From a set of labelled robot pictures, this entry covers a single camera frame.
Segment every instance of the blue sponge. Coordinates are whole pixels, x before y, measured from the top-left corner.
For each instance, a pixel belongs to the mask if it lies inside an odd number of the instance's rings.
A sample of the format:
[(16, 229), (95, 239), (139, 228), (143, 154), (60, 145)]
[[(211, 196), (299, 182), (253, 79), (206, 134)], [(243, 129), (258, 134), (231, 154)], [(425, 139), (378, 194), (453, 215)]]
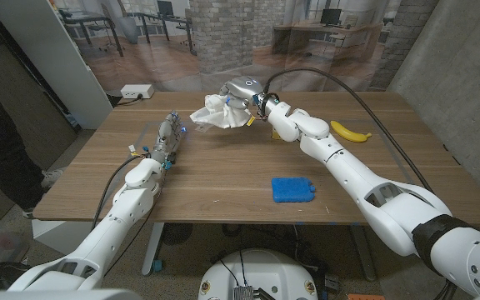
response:
[(273, 201), (276, 203), (309, 202), (314, 199), (316, 188), (305, 177), (284, 177), (272, 179)]

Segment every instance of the desk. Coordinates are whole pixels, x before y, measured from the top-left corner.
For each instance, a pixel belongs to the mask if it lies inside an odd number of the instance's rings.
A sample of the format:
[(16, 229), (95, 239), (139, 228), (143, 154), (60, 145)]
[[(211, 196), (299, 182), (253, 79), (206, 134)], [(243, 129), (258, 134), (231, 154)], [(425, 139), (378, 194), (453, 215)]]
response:
[[(358, 94), (420, 168), (453, 215), (480, 226), (480, 187), (401, 96), (390, 92)], [(37, 205), (35, 217), (91, 221), (105, 184), (128, 158), (128, 145), (134, 144), (138, 149), (151, 147), (159, 122), (175, 109), (186, 120), (187, 133), (178, 149), (177, 163), (167, 172), (162, 194), (151, 211), (152, 222), (367, 224), (328, 170), (304, 154), (298, 142), (271, 140), (272, 128), (268, 123), (256, 121), (251, 127), (195, 131), (189, 115), (203, 106), (205, 95), (156, 92), (151, 99), (138, 104), (116, 107)], [(356, 132), (372, 133), (365, 143), (349, 142), (336, 134), (335, 138), (378, 175), (419, 183), (368, 114), (346, 92), (280, 92), (279, 97), (315, 117), (340, 121)], [(316, 187), (314, 199), (305, 203), (275, 203), (271, 179), (296, 176), (312, 180)], [(119, 179), (114, 192), (123, 184), (123, 176)], [(112, 195), (102, 216), (111, 203)], [(153, 233), (158, 244), (156, 236), (160, 238), (160, 234), (155, 227)]]
[(383, 24), (369, 24), (362, 27), (325, 27), (313, 21), (303, 21), (296, 24), (279, 25), (273, 27), (272, 53), (290, 53), (302, 50), (308, 44), (310, 33), (340, 33), (346, 36), (367, 33), (360, 61), (370, 59), (375, 51), (375, 45), (383, 29)]
[(87, 39), (88, 45), (92, 45), (92, 41), (90, 41), (90, 37), (88, 36), (87, 28), (84, 26), (85, 22), (95, 22), (95, 21), (105, 21), (108, 22), (108, 26), (112, 31), (112, 36), (114, 37), (114, 41), (116, 41), (117, 51), (120, 53), (120, 56), (123, 56), (122, 46), (118, 41), (118, 35), (116, 34), (116, 30), (114, 30), (114, 22), (109, 17), (105, 17), (100, 13), (96, 12), (82, 12), (82, 15), (78, 15), (76, 17), (65, 17), (62, 15), (62, 20), (66, 24), (77, 24), (81, 25), (82, 34)]
[(133, 17), (138, 17), (142, 20), (143, 31), (146, 34), (147, 43), (150, 43), (150, 42), (149, 42), (149, 33), (148, 33), (148, 27), (146, 26), (146, 18), (145, 17), (162, 21), (162, 26), (164, 28), (164, 34), (166, 35), (166, 39), (168, 41), (170, 40), (170, 37), (168, 35), (168, 29), (166, 28), (166, 21), (185, 24), (186, 25), (186, 31), (187, 31), (188, 47), (190, 49), (190, 53), (192, 55), (197, 55), (196, 50), (194, 50), (193, 46), (192, 46), (192, 35), (190, 34), (190, 24), (191, 24), (190, 21), (188, 21), (186, 19), (176, 18), (176, 17), (163, 17), (162, 15), (153, 15), (151, 13), (145, 13), (145, 12), (128, 12), (127, 15), (130, 15), (130, 16), (133, 16)]

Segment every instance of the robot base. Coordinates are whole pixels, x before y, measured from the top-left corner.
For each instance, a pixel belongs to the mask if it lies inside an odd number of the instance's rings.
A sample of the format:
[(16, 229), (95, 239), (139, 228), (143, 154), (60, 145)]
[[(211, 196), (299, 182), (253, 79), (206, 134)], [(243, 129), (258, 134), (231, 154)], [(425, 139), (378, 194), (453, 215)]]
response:
[[(247, 249), (242, 250), (242, 258), (245, 280), (254, 291), (261, 288), (275, 299), (318, 299), (313, 278), (304, 267), (290, 257), (267, 249)], [(240, 252), (226, 256), (223, 263), (243, 287)], [(237, 282), (233, 275), (221, 262), (216, 262), (202, 278), (198, 299), (236, 299), (233, 297), (236, 286)]]

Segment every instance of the dark clothing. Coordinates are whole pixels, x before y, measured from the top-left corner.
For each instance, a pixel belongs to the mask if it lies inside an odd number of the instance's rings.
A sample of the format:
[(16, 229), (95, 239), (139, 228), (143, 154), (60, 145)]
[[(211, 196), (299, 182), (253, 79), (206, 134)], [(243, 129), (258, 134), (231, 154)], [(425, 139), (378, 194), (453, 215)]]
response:
[(0, 103), (0, 189), (20, 208), (34, 208), (44, 193), (43, 178), (42, 169), (25, 152), (16, 125)]

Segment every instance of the computer monitor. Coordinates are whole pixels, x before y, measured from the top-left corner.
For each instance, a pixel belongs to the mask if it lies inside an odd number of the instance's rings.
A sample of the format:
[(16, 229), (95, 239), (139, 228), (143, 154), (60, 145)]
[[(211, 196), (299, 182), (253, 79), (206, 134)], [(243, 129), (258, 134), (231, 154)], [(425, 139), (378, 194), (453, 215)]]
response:
[(163, 16), (173, 16), (172, 3), (169, 1), (157, 1), (158, 11)]
[(342, 9), (323, 9), (322, 21), (320, 21), (320, 23), (325, 24), (325, 26), (338, 25), (340, 13), (342, 13)]

